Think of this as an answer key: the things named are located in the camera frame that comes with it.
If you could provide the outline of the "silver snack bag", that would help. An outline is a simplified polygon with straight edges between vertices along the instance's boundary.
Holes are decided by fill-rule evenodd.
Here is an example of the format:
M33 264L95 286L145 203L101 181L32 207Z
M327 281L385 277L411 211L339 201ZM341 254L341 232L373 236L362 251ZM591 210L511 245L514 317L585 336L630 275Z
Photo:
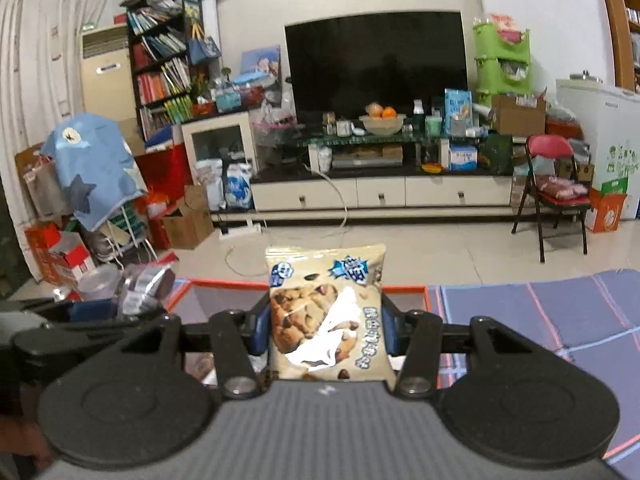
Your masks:
M171 263L127 266L116 289L117 316L141 318L163 310L175 279Z

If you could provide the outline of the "beige chocolate cookie packet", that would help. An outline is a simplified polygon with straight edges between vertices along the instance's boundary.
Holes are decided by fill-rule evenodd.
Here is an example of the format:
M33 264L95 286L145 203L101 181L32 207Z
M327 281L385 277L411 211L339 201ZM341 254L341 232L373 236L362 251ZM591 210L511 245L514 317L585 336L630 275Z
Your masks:
M270 367L277 378L385 382L383 244L310 250L270 247Z

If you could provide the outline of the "clear plastic jar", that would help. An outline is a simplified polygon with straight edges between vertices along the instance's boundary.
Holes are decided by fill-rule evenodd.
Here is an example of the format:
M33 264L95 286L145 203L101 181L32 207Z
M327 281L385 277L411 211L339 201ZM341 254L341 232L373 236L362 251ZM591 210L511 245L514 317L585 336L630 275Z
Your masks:
M104 264L84 274L77 291L84 301L110 300L116 295L122 271L112 264Z

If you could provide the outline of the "orange cardboard box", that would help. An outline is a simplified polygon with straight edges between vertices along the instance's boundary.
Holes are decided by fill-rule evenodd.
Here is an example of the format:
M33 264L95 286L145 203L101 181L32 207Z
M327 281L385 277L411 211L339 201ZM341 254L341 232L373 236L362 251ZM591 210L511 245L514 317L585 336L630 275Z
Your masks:
M186 324L204 323L227 310L258 309L250 330L253 359L267 360L281 379L382 380L395 385L390 344L392 309L427 309L423 287L377 288L338 284L332 278L274 289L265 284L190 281L168 300Z

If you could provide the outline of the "blue star fabric cover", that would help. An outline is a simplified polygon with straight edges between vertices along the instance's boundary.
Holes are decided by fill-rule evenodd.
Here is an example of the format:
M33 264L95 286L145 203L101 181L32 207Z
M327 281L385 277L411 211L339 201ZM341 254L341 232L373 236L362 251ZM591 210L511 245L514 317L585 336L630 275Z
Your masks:
M53 159L66 204L90 232L148 192L118 123L106 117L81 113L64 120L40 153Z

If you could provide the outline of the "white tv stand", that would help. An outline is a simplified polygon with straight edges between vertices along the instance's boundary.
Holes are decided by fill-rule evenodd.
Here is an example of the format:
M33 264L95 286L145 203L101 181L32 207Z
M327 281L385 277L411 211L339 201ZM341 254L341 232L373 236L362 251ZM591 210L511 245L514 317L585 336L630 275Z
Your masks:
M259 211L506 207L509 177L365 177L255 183Z

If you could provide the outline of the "purple plaid tablecloth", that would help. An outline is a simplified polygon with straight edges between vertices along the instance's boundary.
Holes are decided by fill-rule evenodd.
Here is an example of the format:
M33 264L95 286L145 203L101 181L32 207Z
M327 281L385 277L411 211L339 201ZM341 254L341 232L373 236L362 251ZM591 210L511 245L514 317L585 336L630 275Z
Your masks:
M639 477L639 272L609 270L563 281L427 289L430 310L450 324L487 315L607 384L620 424L605 453Z

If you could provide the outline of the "white small cabinet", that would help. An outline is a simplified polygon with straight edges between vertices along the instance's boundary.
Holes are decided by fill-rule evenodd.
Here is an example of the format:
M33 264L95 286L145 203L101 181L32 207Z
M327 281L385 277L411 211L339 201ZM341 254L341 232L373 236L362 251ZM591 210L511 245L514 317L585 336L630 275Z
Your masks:
M257 172L250 113L192 120L181 131L192 180L204 188L209 210L250 209Z

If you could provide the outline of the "red folding chair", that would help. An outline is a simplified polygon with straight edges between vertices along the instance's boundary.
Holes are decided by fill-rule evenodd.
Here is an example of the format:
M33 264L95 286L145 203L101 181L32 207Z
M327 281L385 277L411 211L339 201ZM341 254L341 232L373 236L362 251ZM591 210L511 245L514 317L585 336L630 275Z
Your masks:
M546 262L544 227L542 226L542 210L544 208L551 209L555 213L555 229L559 226L563 216L573 217L579 222L582 253L587 255L586 214L591 204L588 188L578 181L578 166L570 141L562 136L552 136L551 134L529 136L525 142L525 157L527 172L523 192L514 214L511 233L518 232L518 224L524 219L526 200L531 198L535 209L539 262ZM558 177L556 174L540 174L534 168L536 157L542 157L552 162L560 159L566 160L570 163L570 175L564 178Z

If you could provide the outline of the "fruit bowl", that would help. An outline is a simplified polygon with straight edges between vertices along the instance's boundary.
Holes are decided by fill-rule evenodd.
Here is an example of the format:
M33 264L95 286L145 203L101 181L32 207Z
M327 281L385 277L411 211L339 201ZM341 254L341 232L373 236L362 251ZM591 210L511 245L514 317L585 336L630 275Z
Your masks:
M399 114L393 107L382 107L371 103L366 107L366 114L359 117L364 130L374 136L393 136L404 126L406 116Z

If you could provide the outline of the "white air conditioner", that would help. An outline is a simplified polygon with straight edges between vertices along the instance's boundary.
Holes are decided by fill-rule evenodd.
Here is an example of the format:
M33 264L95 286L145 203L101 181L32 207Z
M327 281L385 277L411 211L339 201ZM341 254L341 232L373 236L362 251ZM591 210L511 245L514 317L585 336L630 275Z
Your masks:
M129 57L128 27L89 30L80 40L82 100L88 113L115 122L136 116Z

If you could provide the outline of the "brown cardboard box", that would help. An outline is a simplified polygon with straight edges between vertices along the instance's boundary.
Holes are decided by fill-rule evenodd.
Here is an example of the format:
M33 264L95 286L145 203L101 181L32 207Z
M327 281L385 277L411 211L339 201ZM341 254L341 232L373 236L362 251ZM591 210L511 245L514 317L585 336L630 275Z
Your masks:
M492 126L503 136L538 136L546 128L546 101L536 96L491 98Z

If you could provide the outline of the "black television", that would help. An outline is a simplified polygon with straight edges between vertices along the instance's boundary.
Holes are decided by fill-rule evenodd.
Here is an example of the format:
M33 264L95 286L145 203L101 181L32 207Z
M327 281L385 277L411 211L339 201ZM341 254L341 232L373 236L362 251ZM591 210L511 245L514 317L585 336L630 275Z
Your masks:
M284 29L297 120L356 119L378 103L411 114L447 89L468 88L462 16L394 11L326 18Z

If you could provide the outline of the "green plastic shelf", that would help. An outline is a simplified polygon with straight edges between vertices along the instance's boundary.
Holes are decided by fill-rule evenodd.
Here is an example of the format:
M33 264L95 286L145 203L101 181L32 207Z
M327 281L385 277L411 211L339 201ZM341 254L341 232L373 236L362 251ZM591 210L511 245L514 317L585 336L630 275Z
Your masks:
M487 14L474 21L477 103L491 106L494 96L532 93L532 55L528 29L506 14Z

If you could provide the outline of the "dark bookshelf with books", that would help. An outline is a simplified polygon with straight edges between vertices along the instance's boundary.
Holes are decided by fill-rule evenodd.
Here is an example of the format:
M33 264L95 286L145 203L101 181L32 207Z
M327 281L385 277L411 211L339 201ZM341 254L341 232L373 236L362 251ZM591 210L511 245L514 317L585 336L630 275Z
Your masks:
M124 0L134 106L143 140L194 118L220 58L205 31L203 0Z

